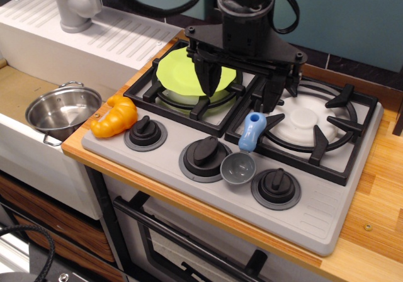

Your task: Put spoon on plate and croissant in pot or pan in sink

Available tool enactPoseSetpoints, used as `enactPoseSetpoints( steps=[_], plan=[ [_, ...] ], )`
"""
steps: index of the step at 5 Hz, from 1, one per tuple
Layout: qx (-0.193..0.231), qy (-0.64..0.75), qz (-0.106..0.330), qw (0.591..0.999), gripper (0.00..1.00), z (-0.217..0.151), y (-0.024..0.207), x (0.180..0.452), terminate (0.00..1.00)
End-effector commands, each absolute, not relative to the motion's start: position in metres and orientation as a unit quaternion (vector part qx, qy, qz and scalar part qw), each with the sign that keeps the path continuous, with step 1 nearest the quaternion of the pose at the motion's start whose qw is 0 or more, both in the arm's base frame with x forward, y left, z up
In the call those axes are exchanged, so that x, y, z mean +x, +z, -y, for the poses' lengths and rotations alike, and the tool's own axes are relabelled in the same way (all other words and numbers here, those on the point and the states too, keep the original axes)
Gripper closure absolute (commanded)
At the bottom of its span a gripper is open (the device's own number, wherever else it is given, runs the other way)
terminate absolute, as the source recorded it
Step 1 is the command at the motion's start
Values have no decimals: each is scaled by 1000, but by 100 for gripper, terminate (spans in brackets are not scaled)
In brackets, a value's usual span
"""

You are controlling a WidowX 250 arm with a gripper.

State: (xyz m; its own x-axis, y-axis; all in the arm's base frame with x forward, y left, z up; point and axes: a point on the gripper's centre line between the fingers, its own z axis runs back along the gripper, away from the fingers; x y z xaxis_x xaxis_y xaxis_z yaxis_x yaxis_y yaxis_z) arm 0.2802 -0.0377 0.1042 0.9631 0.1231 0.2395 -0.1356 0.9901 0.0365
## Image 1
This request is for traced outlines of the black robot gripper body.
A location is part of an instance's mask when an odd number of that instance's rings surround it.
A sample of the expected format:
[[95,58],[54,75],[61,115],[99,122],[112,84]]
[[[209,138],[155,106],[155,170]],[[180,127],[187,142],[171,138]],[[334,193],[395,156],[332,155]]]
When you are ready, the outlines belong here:
[[270,27],[246,31],[224,25],[189,26],[188,57],[197,72],[209,67],[228,67],[252,74],[279,72],[297,76],[307,55],[282,40]]

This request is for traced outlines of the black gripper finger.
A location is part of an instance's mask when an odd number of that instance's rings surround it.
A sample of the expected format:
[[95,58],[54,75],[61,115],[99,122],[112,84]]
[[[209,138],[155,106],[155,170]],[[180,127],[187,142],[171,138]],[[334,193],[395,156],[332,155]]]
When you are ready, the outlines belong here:
[[193,63],[202,91],[206,96],[213,96],[222,72],[219,56],[205,50],[199,50],[193,55]]
[[265,84],[262,93],[263,112],[272,112],[283,94],[286,77],[281,74],[271,73],[264,78]]

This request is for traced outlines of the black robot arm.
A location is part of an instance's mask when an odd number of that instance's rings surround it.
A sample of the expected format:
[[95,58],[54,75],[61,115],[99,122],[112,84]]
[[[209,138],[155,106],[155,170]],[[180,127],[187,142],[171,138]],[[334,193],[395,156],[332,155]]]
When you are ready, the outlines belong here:
[[[300,16],[296,0],[287,0],[295,16]],[[222,13],[219,25],[187,27],[188,57],[202,91],[213,96],[223,67],[261,76],[263,112],[274,110],[284,91],[297,96],[301,69],[307,56],[280,38],[298,26],[277,29],[273,16],[275,0],[217,0]]]

